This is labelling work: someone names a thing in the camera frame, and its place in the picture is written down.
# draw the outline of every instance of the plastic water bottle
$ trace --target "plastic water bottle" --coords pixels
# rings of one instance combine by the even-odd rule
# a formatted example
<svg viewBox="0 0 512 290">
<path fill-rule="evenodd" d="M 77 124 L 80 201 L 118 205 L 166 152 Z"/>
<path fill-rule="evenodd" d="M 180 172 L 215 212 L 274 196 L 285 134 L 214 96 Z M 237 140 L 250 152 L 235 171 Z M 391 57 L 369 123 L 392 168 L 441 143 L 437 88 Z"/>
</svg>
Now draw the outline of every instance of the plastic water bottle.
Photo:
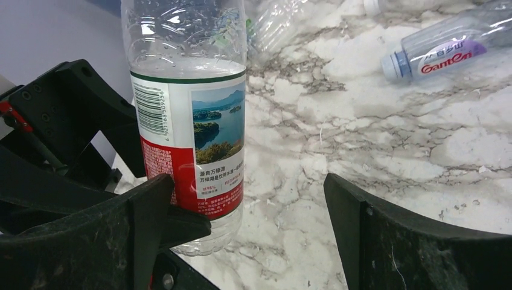
<svg viewBox="0 0 512 290">
<path fill-rule="evenodd" d="M 173 250 L 222 249 L 242 222 L 247 35 L 242 0 L 122 0 L 124 46 L 148 178 L 212 234 Z"/>
<path fill-rule="evenodd" d="M 307 0 L 271 0 L 262 3 L 265 9 L 256 19 L 249 18 L 249 60 L 253 66 L 263 67 L 299 33 L 296 23 L 302 20 Z"/>
<path fill-rule="evenodd" d="M 495 0 L 402 39 L 381 60 L 388 80 L 418 80 L 512 46 L 512 1 Z"/>
</svg>

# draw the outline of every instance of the red label section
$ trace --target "red label section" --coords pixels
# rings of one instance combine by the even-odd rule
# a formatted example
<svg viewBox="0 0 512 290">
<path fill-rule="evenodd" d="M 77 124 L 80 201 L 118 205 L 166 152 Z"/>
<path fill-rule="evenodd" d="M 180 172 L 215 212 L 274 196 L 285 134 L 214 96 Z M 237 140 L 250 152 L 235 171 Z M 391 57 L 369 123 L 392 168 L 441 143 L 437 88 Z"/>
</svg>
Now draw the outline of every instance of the red label section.
<svg viewBox="0 0 512 290">
<path fill-rule="evenodd" d="M 186 210 L 202 213 L 210 219 L 220 218 L 235 210 L 243 198 L 243 179 L 227 193 L 208 199 L 198 199 L 194 149 L 173 148 L 151 143 L 141 137 L 144 164 L 148 178 L 167 173 L 174 179 L 171 203 Z"/>
</svg>

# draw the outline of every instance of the white marble surface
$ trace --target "white marble surface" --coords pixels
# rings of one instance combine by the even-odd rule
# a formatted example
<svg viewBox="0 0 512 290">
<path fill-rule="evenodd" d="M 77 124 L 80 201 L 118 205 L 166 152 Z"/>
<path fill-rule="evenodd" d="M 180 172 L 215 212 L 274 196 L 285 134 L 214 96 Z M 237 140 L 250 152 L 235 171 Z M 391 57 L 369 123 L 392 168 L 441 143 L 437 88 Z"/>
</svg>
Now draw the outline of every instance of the white marble surface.
<svg viewBox="0 0 512 290">
<path fill-rule="evenodd" d="M 307 5 L 295 44 L 249 72 L 240 234 L 187 261 L 221 290 L 347 289 L 327 172 L 430 218 L 512 234 L 512 52 L 408 85 L 380 70 L 401 38 L 470 5 L 378 19 L 362 0 Z"/>
</svg>

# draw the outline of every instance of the screw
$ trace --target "screw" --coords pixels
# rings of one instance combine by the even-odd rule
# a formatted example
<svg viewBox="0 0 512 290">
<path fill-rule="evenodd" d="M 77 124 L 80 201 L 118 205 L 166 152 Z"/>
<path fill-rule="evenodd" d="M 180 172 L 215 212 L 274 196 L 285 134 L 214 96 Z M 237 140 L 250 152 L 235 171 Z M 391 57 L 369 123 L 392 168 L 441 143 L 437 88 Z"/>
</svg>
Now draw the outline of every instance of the screw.
<svg viewBox="0 0 512 290">
<path fill-rule="evenodd" d="M 34 92 L 42 92 L 43 91 L 43 88 L 41 88 L 40 85 L 38 85 L 37 83 L 34 84 Z"/>
<path fill-rule="evenodd" d="M 49 122 L 50 121 L 50 116 L 47 114 L 47 113 L 43 113 L 41 115 L 41 119 L 44 121 L 44 122 Z"/>
<path fill-rule="evenodd" d="M 174 278 L 171 274 L 165 274 L 162 278 L 162 284 L 164 284 L 165 290 L 171 290 L 174 286 Z"/>
<path fill-rule="evenodd" d="M 21 93 L 21 97 L 26 99 L 27 101 L 30 101 L 30 99 L 32 98 L 32 95 L 29 92 L 24 91 Z"/>
</svg>

